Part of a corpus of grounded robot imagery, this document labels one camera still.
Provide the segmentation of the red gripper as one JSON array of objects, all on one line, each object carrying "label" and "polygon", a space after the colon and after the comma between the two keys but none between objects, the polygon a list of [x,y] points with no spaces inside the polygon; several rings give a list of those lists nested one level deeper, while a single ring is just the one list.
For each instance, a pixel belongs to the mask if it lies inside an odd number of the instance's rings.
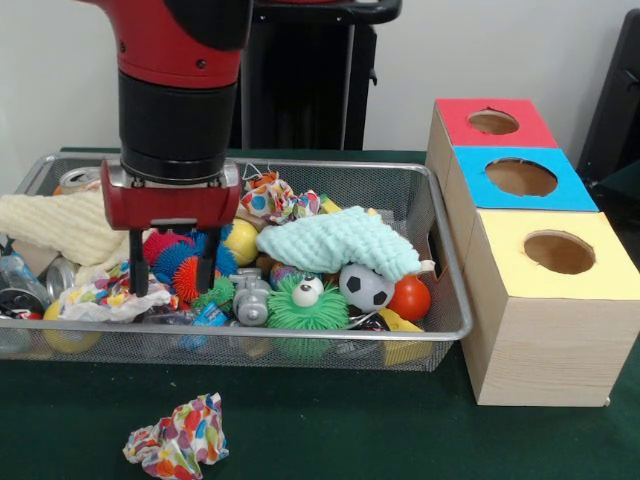
[{"label": "red gripper", "polygon": [[114,230],[129,231],[130,291],[138,297],[148,292],[148,264],[144,258],[142,231],[152,227],[191,226],[200,230],[196,240],[199,253],[196,288],[206,293],[215,276],[217,230],[232,221],[239,204],[242,185],[236,165],[225,165],[217,183],[169,185],[147,182],[133,184],[134,178],[120,165],[101,167],[101,187],[105,215]]}]

